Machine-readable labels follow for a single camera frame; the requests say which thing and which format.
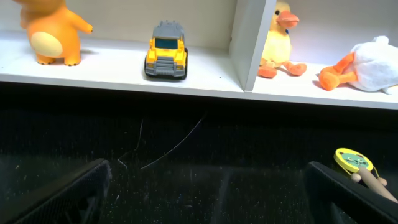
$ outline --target white shelf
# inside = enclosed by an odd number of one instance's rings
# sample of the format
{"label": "white shelf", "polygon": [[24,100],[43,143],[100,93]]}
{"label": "white shelf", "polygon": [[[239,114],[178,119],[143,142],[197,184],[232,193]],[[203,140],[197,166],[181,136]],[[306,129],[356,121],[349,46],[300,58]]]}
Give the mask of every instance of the white shelf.
{"label": "white shelf", "polygon": [[319,105],[398,109],[398,96],[387,95],[381,91],[369,93],[348,84],[326,91],[320,86],[317,75],[327,65],[307,63],[307,66],[307,71],[301,77],[292,77],[283,71],[278,71],[273,79],[257,77],[251,98]]}
{"label": "white shelf", "polygon": [[83,39],[81,64],[39,65],[25,34],[0,32],[0,81],[227,98],[243,96],[227,52],[188,48],[188,77],[176,81],[144,75],[148,48],[148,43]]}

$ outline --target wooden bead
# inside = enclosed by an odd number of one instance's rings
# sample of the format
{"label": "wooden bead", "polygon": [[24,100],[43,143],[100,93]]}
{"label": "wooden bead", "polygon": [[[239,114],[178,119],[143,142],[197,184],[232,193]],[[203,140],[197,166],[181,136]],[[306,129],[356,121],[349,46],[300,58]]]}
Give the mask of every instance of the wooden bead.
{"label": "wooden bead", "polygon": [[387,181],[384,178],[377,178],[377,180],[380,182],[380,184],[382,184],[383,186],[387,186]]}
{"label": "wooden bead", "polygon": [[359,182],[359,181],[361,181],[361,176],[357,173],[353,173],[353,174],[351,174],[351,180],[353,180],[355,182]]}

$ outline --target truck windshield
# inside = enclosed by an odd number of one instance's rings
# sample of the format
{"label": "truck windshield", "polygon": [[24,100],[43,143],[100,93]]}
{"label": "truck windshield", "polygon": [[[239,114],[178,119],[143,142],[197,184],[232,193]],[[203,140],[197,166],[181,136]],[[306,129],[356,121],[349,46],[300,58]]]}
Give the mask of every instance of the truck windshield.
{"label": "truck windshield", "polygon": [[177,49],[178,41],[176,39],[160,39],[155,38],[155,47],[163,49]]}

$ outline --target white back panel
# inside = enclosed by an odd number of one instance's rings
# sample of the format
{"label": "white back panel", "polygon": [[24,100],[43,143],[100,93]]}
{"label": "white back panel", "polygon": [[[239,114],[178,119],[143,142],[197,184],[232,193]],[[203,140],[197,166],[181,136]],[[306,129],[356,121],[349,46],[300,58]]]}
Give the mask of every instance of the white back panel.
{"label": "white back panel", "polygon": [[292,61],[334,64],[354,45],[389,35],[397,43],[397,0],[286,0],[300,23],[289,30]]}
{"label": "white back panel", "polygon": [[[229,48],[236,0],[67,0],[70,10],[94,26],[91,37],[149,42],[161,20],[184,27],[187,45]],[[0,30],[19,28],[20,6],[0,0]]]}
{"label": "white back panel", "polygon": [[229,54],[243,90],[251,91],[257,76],[276,0],[238,0]]}

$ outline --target toy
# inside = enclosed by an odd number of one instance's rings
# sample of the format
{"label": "toy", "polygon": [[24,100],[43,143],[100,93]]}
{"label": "toy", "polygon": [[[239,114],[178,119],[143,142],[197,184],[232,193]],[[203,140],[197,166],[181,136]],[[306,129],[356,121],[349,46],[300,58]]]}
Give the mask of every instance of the toy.
{"label": "toy", "polygon": [[321,86],[333,90],[339,84],[349,83],[364,91],[384,90],[387,94],[398,94],[398,48],[388,41],[381,36],[356,45],[336,65],[320,72]]}
{"label": "toy", "polygon": [[[377,169],[367,157],[345,148],[337,149],[333,157],[337,164],[351,176],[351,180],[359,182],[362,179],[371,190],[398,203],[397,199],[384,187],[387,185],[387,181],[379,176]],[[373,169],[377,179],[371,173]]]}
{"label": "toy", "polygon": [[185,34],[177,22],[161,21],[150,40],[144,70],[149,77],[162,75],[184,80],[188,70]]}
{"label": "toy", "polygon": [[64,58],[68,66],[80,63],[78,30],[87,34],[93,26],[68,10],[65,0],[14,0],[22,5],[21,27],[27,29],[37,62],[49,65]]}
{"label": "toy", "polygon": [[282,65],[292,75],[303,75],[307,70],[305,64],[293,65],[289,62],[292,45],[287,29],[295,27],[299,23],[299,18],[290,12],[290,7],[285,2],[278,1],[274,12],[262,52],[258,75],[265,78],[274,78],[277,75],[275,68]]}

